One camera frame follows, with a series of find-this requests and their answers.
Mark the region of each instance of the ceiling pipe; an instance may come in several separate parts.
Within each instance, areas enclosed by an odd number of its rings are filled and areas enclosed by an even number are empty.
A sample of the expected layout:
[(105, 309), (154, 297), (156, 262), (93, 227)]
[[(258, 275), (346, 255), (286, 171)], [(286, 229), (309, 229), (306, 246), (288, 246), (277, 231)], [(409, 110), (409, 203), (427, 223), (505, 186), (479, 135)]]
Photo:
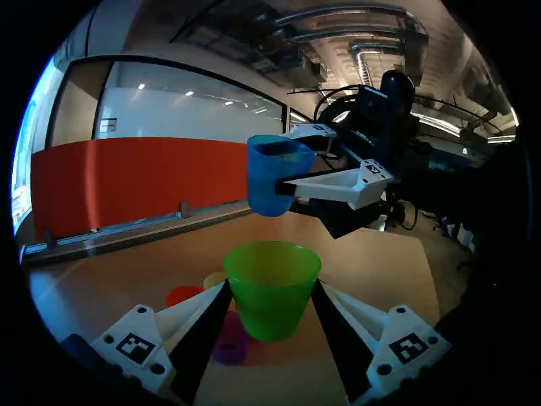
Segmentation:
[(363, 14), (363, 13), (380, 13), (390, 14), (391, 16), (413, 18), (411, 13), (408, 13), (401, 7), (395, 7), (390, 5), (377, 5), (377, 4), (362, 4), (362, 5), (332, 5), (327, 7), (318, 7), (313, 9), (305, 9), (299, 12), (287, 14), (275, 20), (275, 24), (278, 26), (289, 24), (295, 20), (303, 20), (304, 18), (335, 16), (340, 14)]
[(395, 39), (416, 39), (422, 42), (428, 43), (428, 36), (420, 32), (398, 30), (396, 28), (389, 27), (376, 27), (376, 26), (345, 26), (326, 28), (322, 30), (316, 30), (311, 32), (305, 32), (291, 37), (289, 40), (293, 43), (306, 43), (316, 39), (322, 38), (336, 38), (336, 37), (385, 37)]
[(356, 43), (350, 48), (350, 53), (357, 61), (359, 76), (362, 83), (366, 86), (373, 87), (372, 76), (368, 69), (368, 64), (364, 60), (364, 55), (367, 53), (386, 53), (392, 55), (404, 55), (404, 47), (402, 44), (376, 44), (376, 43)]
[(361, 51), (378, 51), (388, 55), (404, 55), (403, 44), (381, 44), (381, 43), (355, 43), (350, 48), (350, 53), (354, 55)]
[(359, 76), (362, 81), (362, 83), (365, 86), (373, 87), (372, 85), (372, 76), (370, 76), (370, 71), (368, 69), (368, 64), (364, 60), (363, 54), (367, 52), (359, 51), (357, 53), (357, 66), (359, 69)]

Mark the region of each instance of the wooden table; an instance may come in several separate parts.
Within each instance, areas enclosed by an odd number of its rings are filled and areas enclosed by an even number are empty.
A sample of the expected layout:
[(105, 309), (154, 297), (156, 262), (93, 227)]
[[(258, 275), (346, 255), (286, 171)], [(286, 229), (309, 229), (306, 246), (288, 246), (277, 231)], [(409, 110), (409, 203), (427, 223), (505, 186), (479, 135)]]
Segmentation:
[[(160, 311), (178, 285), (202, 286), (225, 254), (254, 240), (285, 240), (314, 250), (321, 279), (374, 307), (406, 304), (428, 323), (438, 300), (419, 240), (359, 229), (338, 240), (318, 219), (251, 214), (165, 240), (30, 272), (30, 288), (57, 340), (76, 332), (92, 342), (137, 304)], [(297, 332), (282, 342), (251, 342), (242, 366), (210, 361), (198, 405), (345, 404), (336, 366), (310, 302)]]

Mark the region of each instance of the glass window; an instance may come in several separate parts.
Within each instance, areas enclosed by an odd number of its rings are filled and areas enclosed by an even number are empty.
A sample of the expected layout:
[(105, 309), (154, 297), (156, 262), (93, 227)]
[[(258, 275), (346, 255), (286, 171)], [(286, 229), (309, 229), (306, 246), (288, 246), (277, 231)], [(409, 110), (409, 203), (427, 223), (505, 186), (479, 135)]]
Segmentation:
[(297, 110), (291, 109), (289, 113), (289, 130), (291, 130), (296, 124), (304, 124), (307, 122), (312, 122), (304, 114), (299, 113)]
[(282, 105), (188, 70), (116, 62), (98, 108), (96, 138), (183, 137), (246, 142), (282, 134)]
[(32, 93), (26, 107), (15, 149), (13, 173), (11, 174), (11, 217), (14, 229), (17, 229), (23, 216), (32, 208), (30, 199), (30, 158), (36, 136), (36, 123), (40, 109), (46, 101), (51, 79), (57, 72), (53, 58), (45, 70)]

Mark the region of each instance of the plastic cup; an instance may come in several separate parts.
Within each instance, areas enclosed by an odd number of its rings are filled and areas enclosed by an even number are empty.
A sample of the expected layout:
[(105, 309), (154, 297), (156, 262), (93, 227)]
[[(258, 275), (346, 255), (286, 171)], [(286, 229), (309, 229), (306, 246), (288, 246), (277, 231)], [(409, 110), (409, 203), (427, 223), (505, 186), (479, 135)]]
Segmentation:
[(277, 179), (307, 173), (316, 154), (303, 143), (279, 135), (255, 135), (248, 139), (248, 204), (266, 217), (289, 210), (293, 196), (277, 195)]
[(248, 334), (276, 342), (295, 332), (321, 261), (315, 252), (291, 242), (259, 241), (230, 251), (224, 266)]
[[(227, 279), (226, 271), (211, 273), (203, 281), (203, 289), (204, 290), (210, 289), (216, 286), (217, 284), (222, 283), (226, 279)], [(237, 311), (237, 307), (235, 307), (235, 299), (231, 299), (231, 303), (229, 303), (229, 311)]]
[(247, 351), (248, 335), (242, 322), (238, 314), (228, 311), (212, 355), (219, 363), (237, 365), (244, 361)]
[(175, 289), (171, 290), (171, 292), (167, 294), (167, 307), (173, 307), (174, 305), (177, 305), (184, 300), (188, 300), (203, 291), (203, 288), (200, 288), (199, 286), (177, 286)]

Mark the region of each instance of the purple cup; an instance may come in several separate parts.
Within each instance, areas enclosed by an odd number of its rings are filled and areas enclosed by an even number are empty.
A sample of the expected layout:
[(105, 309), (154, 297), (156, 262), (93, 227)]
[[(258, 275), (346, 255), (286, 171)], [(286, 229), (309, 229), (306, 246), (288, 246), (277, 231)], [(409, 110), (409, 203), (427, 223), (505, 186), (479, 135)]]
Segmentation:
[(212, 356), (224, 365), (237, 365), (246, 358), (248, 333), (244, 330), (241, 318), (234, 311), (228, 311), (212, 351)]

